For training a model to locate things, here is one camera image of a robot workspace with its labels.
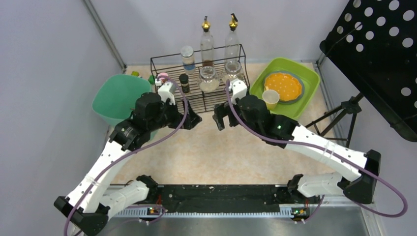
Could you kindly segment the yellow ceramic mug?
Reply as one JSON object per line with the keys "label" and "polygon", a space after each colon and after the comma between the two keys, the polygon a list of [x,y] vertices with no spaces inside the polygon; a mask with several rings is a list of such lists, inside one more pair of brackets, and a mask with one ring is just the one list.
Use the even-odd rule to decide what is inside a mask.
{"label": "yellow ceramic mug", "polygon": [[275,90],[267,89],[263,92],[262,99],[265,102],[267,109],[273,110],[280,100],[280,94]]}

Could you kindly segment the pink lid spice jar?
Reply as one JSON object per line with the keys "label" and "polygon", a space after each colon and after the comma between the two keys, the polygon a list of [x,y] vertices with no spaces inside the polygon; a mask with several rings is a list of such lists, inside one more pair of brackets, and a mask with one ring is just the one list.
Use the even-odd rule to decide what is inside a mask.
{"label": "pink lid spice jar", "polygon": [[166,73],[166,72],[161,72],[161,73],[159,73],[158,75],[157,75],[157,78],[159,79],[159,80],[165,80],[165,79],[167,79],[169,77],[169,75],[168,75],[168,73]]}

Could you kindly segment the clear glass jar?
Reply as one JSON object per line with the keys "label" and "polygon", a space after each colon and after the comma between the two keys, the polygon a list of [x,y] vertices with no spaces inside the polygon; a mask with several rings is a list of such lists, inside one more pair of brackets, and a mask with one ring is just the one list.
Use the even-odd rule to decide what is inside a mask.
{"label": "clear glass jar", "polygon": [[219,77],[213,66],[202,67],[200,69],[199,78],[199,88],[203,92],[213,92],[220,85]]}
{"label": "clear glass jar", "polygon": [[241,64],[238,61],[228,61],[225,63],[221,81],[226,83],[227,80],[232,82],[233,80],[244,80],[244,73],[242,71]]}

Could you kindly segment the black lid spice jar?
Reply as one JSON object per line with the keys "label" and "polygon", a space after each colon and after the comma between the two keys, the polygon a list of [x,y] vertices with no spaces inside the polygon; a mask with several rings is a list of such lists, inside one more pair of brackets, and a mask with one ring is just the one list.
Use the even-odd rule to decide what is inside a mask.
{"label": "black lid spice jar", "polygon": [[179,76],[179,81],[181,84],[181,90],[184,94],[190,93],[189,77],[187,74],[183,73]]}

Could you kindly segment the silver lid labelled jar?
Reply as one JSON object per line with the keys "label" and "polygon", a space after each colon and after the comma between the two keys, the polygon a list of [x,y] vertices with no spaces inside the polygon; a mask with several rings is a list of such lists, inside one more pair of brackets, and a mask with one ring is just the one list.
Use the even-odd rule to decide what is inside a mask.
{"label": "silver lid labelled jar", "polygon": [[183,46],[180,50],[182,64],[187,75],[195,72],[194,50],[191,46]]}

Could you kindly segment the oil bottle brown liquid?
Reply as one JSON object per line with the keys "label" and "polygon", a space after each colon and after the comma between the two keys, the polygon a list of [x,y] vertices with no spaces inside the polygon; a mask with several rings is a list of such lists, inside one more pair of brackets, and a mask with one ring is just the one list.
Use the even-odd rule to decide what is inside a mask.
{"label": "oil bottle brown liquid", "polygon": [[229,33],[225,38],[225,53],[224,62],[237,61],[239,54],[239,38],[237,35],[238,19],[234,13],[231,14],[231,21],[229,22]]}

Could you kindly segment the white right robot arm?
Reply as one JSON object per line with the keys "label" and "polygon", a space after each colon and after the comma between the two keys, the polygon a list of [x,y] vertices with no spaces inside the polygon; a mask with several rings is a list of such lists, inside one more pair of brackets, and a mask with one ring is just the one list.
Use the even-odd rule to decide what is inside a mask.
{"label": "white right robot arm", "polygon": [[262,136],[262,141],[310,157],[334,170],[334,173],[309,176],[295,175],[287,187],[290,193],[305,197],[315,195],[344,195],[348,199],[370,204],[373,200],[380,172],[381,154],[375,150],[366,153],[355,151],[314,134],[296,120],[285,115],[272,114],[264,101],[247,95],[230,105],[228,102],[214,106],[213,119],[219,130],[225,128],[224,117],[231,127],[241,125]]}

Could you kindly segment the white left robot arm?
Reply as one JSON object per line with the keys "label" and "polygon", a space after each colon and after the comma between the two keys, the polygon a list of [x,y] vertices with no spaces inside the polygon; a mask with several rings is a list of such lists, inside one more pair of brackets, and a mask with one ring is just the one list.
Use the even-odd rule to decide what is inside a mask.
{"label": "white left robot arm", "polygon": [[55,200],[55,208],[66,217],[65,236],[70,224],[88,236],[95,236],[118,212],[156,198],[158,184],[146,175],[109,196],[104,193],[133,154],[160,144],[180,129],[191,130],[202,121],[187,99],[182,103],[184,112],[180,113],[174,99],[162,98],[157,93],[147,92],[137,99],[135,109],[115,126],[83,180],[67,196]]}

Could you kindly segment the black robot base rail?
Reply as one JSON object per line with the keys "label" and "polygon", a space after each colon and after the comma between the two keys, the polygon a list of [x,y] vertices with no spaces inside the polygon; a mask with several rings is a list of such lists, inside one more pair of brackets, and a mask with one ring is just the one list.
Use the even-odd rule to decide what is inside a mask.
{"label": "black robot base rail", "polygon": [[152,188],[140,205],[162,205],[169,213],[279,212],[283,204],[317,204],[319,197],[292,195],[285,185],[180,185]]}

